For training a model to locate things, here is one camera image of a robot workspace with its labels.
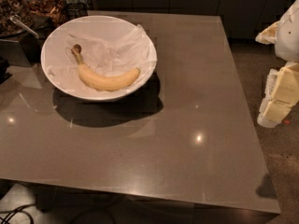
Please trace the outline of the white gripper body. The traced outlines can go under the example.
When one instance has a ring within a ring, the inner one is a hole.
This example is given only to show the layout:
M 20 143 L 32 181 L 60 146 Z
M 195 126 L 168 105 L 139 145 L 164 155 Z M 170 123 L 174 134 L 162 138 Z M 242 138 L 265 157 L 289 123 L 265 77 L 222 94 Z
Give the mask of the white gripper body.
M 299 62 L 299 0 L 295 0 L 278 22 L 275 53 L 285 61 Z

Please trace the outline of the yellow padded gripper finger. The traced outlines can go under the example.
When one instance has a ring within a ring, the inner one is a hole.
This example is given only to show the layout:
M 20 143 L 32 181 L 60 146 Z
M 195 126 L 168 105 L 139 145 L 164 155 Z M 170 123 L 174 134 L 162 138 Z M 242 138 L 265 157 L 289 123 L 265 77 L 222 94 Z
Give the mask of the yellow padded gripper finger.
M 258 33 L 255 37 L 255 41 L 265 45 L 275 44 L 277 39 L 277 28 L 278 22 L 276 21 Z
M 264 94 L 257 122 L 265 128 L 275 128 L 299 102 L 299 63 L 287 62 L 279 70 L 271 69 Z

